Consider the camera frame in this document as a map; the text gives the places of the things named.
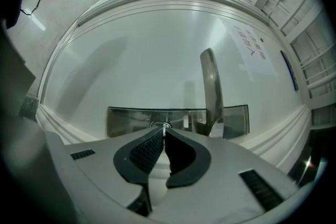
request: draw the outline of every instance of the white panel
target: white panel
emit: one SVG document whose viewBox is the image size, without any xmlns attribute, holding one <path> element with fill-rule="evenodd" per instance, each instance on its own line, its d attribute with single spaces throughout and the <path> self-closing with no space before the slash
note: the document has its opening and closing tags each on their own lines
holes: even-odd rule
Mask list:
<svg viewBox="0 0 336 224">
<path fill-rule="evenodd" d="M 316 3 L 314 7 L 306 14 L 302 21 L 286 36 L 289 42 L 293 42 L 322 12 L 320 3 Z"/>
<path fill-rule="evenodd" d="M 310 81 L 310 80 L 314 79 L 315 77 L 317 77 L 319 75 L 322 75 L 322 74 L 328 74 L 328 72 L 330 72 L 330 71 L 334 72 L 335 71 L 335 67 L 336 67 L 336 63 L 334 63 L 333 65 L 327 67 L 323 71 L 315 74 L 314 76 L 307 78 L 306 81 Z"/>
<path fill-rule="evenodd" d="M 334 105 L 329 105 L 312 110 L 312 125 L 314 126 L 333 123 L 330 117 L 330 112 L 333 106 Z"/>
<path fill-rule="evenodd" d="M 298 20 L 296 20 L 294 17 L 292 20 L 288 22 L 288 24 L 281 30 L 281 32 L 284 33 L 284 35 L 288 35 L 297 25 L 299 24 Z"/>
<path fill-rule="evenodd" d="M 307 28 L 306 32 L 316 44 L 319 53 L 328 49 L 336 42 L 334 29 L 325 10 L 323 10 L 316 20 Z"/>
<path fill-rule="evenodd" d="M 309 11 L 313 8 L 315 3 L 321 2 L 320 0 L 306 0 L 302 7 L 298 10 L 298 12 L 295 14 L 294 18 L 297 22 L 300 22 L 303 20 L 303 18 L 309 13 Z"/>
<path fill-rule="evenodd" d="M 334 91 L 310 99 L 310 109 L 318 109 L 336 103 Z"/>
<path fill-rule="evenodd" d="M 309 59 L 308 61 L 306 61 L 303 65 L 302 65 L 302 69 L 307 69 L 307 68 L 310 68 L 311 65 L 313 63 L 316 63 L 317 61 L 323 61 L 323 59 L 325 60 L 326 57 L 330 56 L 330 54 L 334 51 L 334 49 L 336 48 L 335 47 L 335 44 L 332 44 L 331 46 L 329 46 L 327 49 L 324 49 L 324 50 L 320 50 L 320 48 L 318 47 L 319 46 L 319 43 L 313 43 L 314 47 L 316 48 L 316 51 L 319 52 L 319 54 L 317 54 L 316 56 L 314 56 L 313 58 Z"/>
<path fill-rule="evenodd" d="M 303 4 L 305 3 L 306 0 L 298 0 L 297 2 L 295 2 L 293 4 L 293 7 L 291 7 L 289 9 L 290 13 L 286 16 L 286 18 L 281 22 L 281 24 L 279 25 L 280 29 L 283 29 L 283 27 L 290 21 L 293 19 L 293 17 L 295 16 L 296 12 L 303 6 Z"/>
<path fill-rule="evenodd" d="M 272 38 L 254 29 L 264 40 L 278 77 L 256 73 L 251 82 L 239 68 L 244 62 L 223 25 L 229 18 L 185 10 L 186 2 L 184 10 L 162 3 L 161 10 L 106 21 L 67 45 L 51 71 L 45 105 L 99 138 L 106 136 L 108 106 L 179 109 L 193 94 L 189 108 L 205 108 L 199 56 L 208 47 L 217 59 L 224 106 L 248 104 L 251 134 L 268 130 L 302 105 L 280 54 L 282 47 Z M 147 24 L 144 32 L 139 25 L 153 17 L 164 27 Z M 186 83 L 193 83 L 193 93 L 186 92 Z"/>
<path fill-rule="evenodd" d="M 284 10 L 281 9 L 279 6 L 276 6 L 269 17 L 273 22 L 279 25 L 287 16 L 287 13 L 283 11 Z"/>
<path fill-rule="evenodd" d="M 297 83 L 299 86 L 299 92 L 301 95 L 301 99 L 302 102 L 304 104 L 308 104 L 309 103 L 309 91 L 307 88 L 307 83 L 305 80 L 305 76 L 304 73 L 301 69 L 301 64 L 298 61 L 295 52 L 292 48 L 292 46 L 287 42 L 286 37 L 281 33 L 280 29 L 272 22 L 269 22 L 269 25 L 271 27 L 271 29 L 273 30 L 273 32 L 276 34 L 277 38 L 280 40 L 281 45 L 283 46 L 287 57 L 289 59 L 289 61 L 291 62 L 291 65 L 293 67 L 293 71 L 295 73 L 296 79 L 297 79 Z"/>
</svg>

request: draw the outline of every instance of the black slot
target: black slot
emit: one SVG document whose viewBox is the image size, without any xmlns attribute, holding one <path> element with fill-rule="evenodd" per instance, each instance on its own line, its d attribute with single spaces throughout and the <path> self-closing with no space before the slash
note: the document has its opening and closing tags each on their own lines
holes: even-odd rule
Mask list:
<svg viewBox="0 0 336 224">
<path fill-rule="evenodd" d="M 249 170 L 239 175 L 266 211 L 277 207 L 284 201 L 256 171 Z"/>
<path fill-rule="evenodd" d="M 95 152 L 93 150 L 89 149 L 89 150 L 84 150 L 84 151 L 80 151 L 80 152 L 71 153 L 70 155 L 74 160 L 77 160 L 77 159 L 81 159 L 81 158 L 85 158 L 87 156 L 90 156 L 94 153 Z"/>
</svg>

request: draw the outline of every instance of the white wall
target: white wall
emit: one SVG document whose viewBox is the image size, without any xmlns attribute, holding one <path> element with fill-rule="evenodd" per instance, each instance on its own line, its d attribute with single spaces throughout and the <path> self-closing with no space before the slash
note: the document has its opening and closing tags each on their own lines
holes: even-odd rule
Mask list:
<svg viewBox="0 0 336 224">
<path fill-rule="evenodd" d="M 304 61 L 308 57 L 313 59 L 336 42 L 333 28 L 329 23 L 326 12 L 321 8 L 322 4 L 320 0 L 249 1 L 256 4 L 258 8 L 268 15 L 281 29 L 283 34 L 288 37 L 299 61 Z M 335 48 L 305 68 L 304 75 L 306 79 L 329 68 L 326 72 L 308 80 L 307 84 L 312 84 L 336 72 L 336 66 L 333 66 L 334 64 L 336 64 Z M 310 91 L 311 108 L 318 109 L 313 112 L 313 122 L 315 124 L 318 125 L 319 121 L 324 123 L 327 119 L 330 124 L 336 125 L 336 111 L 334 109 L 336 102 L 335 91 L 336 80 L 332 80 Z M 325 116 L 326 111 L 329 111 L 331 114 Z"/>
<path fill-rule="evenodd" d="M 44 104 L 66 122 L 100 138 L 106 136 L 108 106 L 205 108 L 199 56 L 211 47 L 224 105 L 249 105 L 251 135 L 281 123 L 302 105 L 280 54 L 282 47 L 265 25 L 245 15 L 264 40 L 278 77 L 254 73 L 251 81 L 239 67 L 242 57 L 226 28 L 232 19 L 196 11 L 182 0 L 174 5 L 162 1 L 155 12 L 138 13 L 137 8 L 131 15 L 129 4 L 129 16 L 113 19 L 116 10 L 110 10 L 76 29 L 52 69 Z M 137 7 L 141 3 L 146 6 L 146 1 L 138 1 Z M 146 24 L 145 33 L 136 27 L 153 17 L 160 18 L 162 27 Z M 186 83 L 193 87 L 186 88 Z"/>
</svg>

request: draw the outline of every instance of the floor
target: floor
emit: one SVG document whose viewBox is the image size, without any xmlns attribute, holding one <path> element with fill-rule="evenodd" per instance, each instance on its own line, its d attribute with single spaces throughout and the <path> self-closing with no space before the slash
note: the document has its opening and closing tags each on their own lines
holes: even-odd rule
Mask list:
<svg viewBox="0 0 336 224">
<path fill-rule="evenodd" d="M 61 37 L 74 21 L 98 0 L 42 0 L 32 18 L 20 14 L 8 30 L 14 46 L 36 76 L 29 89 L 36 96 L 45 66 Z M 38 0 L 22 0 L 22 9 L 31 12 Z"/>
</svg>

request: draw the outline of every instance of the gray plastic part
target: gray plastic part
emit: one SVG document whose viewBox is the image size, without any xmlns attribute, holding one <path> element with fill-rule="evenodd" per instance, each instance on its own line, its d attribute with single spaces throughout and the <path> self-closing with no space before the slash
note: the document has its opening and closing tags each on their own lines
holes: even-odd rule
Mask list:
<svg viewBox="0 0 336 224">
<path fill-rule="evenodd" d="M 129 193 L 128 183 L 124 185 L 118 174 L 112 174 L 109 151 L 151 129 L 65 147 L 57 134 L 44 132 L 33 121 L 1 118 L 0 127 L 1 154 L 8 171 L 40 209 L 59 223 L 274 223 L 291 214 L 312 187 L 298 191 L 285 174 L 239 145 L 175 130 L 210 151 L 210 168 L 194 185 L 169 189 L 144 218 L 121 205 L 122 194 L 130 198 L 137 191 Z M 96 153 L 77 161 L 71 158 L 71 152 L 87 148 Z M 251 168 L 287 200 L 264 214 L 238 176 Z M 109 183 L 120 190 L 112 192 Z"/>
<path fill-rule="evenodd" d="M 57 134 L 44 132 L 37 123 L 22 118 L 1 118 L 0 127 L 1 154 L 8 171 L 56 223 L 155 223 L 126 209 L 96 186 Z"/>
<path fill-rule="evenodd" d="M 4 21 L 0 27 L 0 113 L 17 115 L 35 76 L 11 43 Z"/>
<path fill-rule="evenodd" d="M 298 190 L 280 170 L 237 144 L 174 130 L 205 146 L 211 164 L 194 185 L 169 189 L 148 216 L 150 219 L 169 224 L 238 223 L 261 216 L 264 209 L 238 175 L 249 169 L 254 169 L 283 199 Z"/>
</svg>

